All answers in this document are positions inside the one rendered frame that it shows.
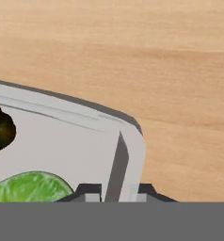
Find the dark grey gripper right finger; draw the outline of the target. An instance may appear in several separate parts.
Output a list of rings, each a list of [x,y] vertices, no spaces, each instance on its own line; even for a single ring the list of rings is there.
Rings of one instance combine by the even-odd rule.
[[[174,199],[158,193],[152,184],[140,184],[136,197],[137,202],[175,202]]]

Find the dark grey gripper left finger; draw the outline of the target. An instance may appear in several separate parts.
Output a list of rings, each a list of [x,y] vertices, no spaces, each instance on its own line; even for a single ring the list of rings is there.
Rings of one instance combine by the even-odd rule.
[[[102,185],[101,184],[80,184],[75,192],[66,196],[58,202],[101,202]]]

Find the white plastic food container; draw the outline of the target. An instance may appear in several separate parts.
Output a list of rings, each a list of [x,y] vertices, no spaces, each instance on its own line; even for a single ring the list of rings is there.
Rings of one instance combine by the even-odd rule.
[[[71,187],[100,184],[103,201],[135,201],[146,145],[137,121],[72,96],[0,81],[0,107],[17,128],[0,151],[0,181],[46,171]]]

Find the green lemon wedge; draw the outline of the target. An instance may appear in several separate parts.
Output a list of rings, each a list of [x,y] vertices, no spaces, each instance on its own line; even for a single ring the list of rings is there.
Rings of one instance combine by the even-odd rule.
[[[20,173],[0,182],[0,202],[54,202],[73,193],[62,178],[43,171]]]

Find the dark bell pepper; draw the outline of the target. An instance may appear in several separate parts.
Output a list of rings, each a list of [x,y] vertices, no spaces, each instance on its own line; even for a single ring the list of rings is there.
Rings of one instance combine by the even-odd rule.
[[[16,136],[16,126],[11,116],[0,107],[0,151],[6,148]]]

